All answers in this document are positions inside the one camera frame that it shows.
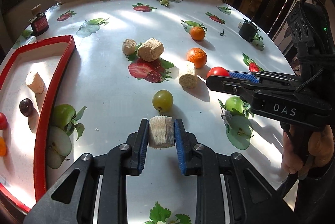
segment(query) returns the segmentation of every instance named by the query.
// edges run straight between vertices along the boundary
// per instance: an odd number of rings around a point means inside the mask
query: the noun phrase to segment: bottle cap
[[[36,15],[41,12],[41,4],[35,6],[34,8],[31,9],[32,15]]]

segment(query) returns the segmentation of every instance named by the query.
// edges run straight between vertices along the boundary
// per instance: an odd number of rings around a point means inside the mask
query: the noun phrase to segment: red tray
[[[13,66],[19,55],[23,54],[24,52],[37,49],[39,47],[56,43],[67,43],[68,46],[65,48],[59,60],[59,63],[56,67],[56,70],[51,78],[50,85],[48,87],[43,105],[41,107],[40,119],[37,125],[34,156],[33,156],[33,181],[34,181],[36,202],[46,193],[46,169],[45,169],[46,136],[48,133],[51,110],[56,99],[56,93],[60,85],[61,78],[69,62],[69,59],[75,49],[74,39],[71,35],[58,36],[37,41],[33,44],[21,46],[12,54],[12,56],[9,58],[7,64],[5,65],[3,71],[0,74],[0,89],[1,89],[11,67]],[[22,210],[26,212],[30,210],[29,207],[27,207],[17,198],[15,198],[1,183],[0,183],[0,191],[9,199],[11,199]]]

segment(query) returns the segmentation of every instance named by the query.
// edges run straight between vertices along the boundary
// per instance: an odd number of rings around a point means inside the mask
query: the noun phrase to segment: cherry tomato
[[[0,113],[0,130],[7,128],[7,118],[3,113]]]
[[[227,70],[225,70],[223,67],[213,67],[208,73],[207,73],[207,77],[211,75],[215,75],[215,76],[229,76],[229,72]]]

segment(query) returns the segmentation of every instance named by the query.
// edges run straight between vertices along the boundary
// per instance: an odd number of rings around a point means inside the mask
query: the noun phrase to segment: fruit-patterned tablecloth
[[[70,121],[52,122],[53,127],[70,131],[72,148],[67,157],[70,160],[57,169],[47,167],[48,186],[81,154],[107,153],[125,142],[129,133],[137,131],[142,118],[158,115],[152,97],[165,89],[174,98],[167,115],[181,118],[186,131],[194,133],[199,142],[215,152],[226,155],[241,152],[274,188],[279,187],[287,176],[280,169],[279,122],[257,115],[252,118],[247,113],[253,137],[247,149],[239,150],[229,141],[221,117],[221,103],[225,105],[231,96],[209,91],[205,83],[207,72],[216,66],[232,71],[293,74],[282,53],[262,30],[252,43],[239,36],[238,24],[246,16],[221,0],[168,0],[168,6],[160,0],[56,1],[46,12],[50,28],[38,39],[73,35],[77,49],[55,103],[55,106],[68,104]],[[189,32],[193,26],[204,27],[205,39],[191,38]],[[35,40],[30,30],[28,27],[22,33],[14,49]],[[122,53],[125,39],[134,39],[139,45],[152,37],[165,48],[155,65],[139,64],[136,54]],[[197,86],[188,89],[178,83],[178,71],[193,47],[205,51],[207,63],[197,70]],[[150,209],[158,201],[171,210],[169,216],[186,214],[194,223],[196,182],[195,177],[181,175],[175,147],[148,148],[142,175],[127,178],[128,222],[148,221]],[[188,223],[185,216],[179,217],[183,218],[180,223]]]

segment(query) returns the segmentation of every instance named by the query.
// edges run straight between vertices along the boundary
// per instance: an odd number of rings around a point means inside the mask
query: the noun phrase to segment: green grape
[[[169,111],[173,105],[173,96],[169,91],[160,90],[152,98],[153,107],[159,112]]]

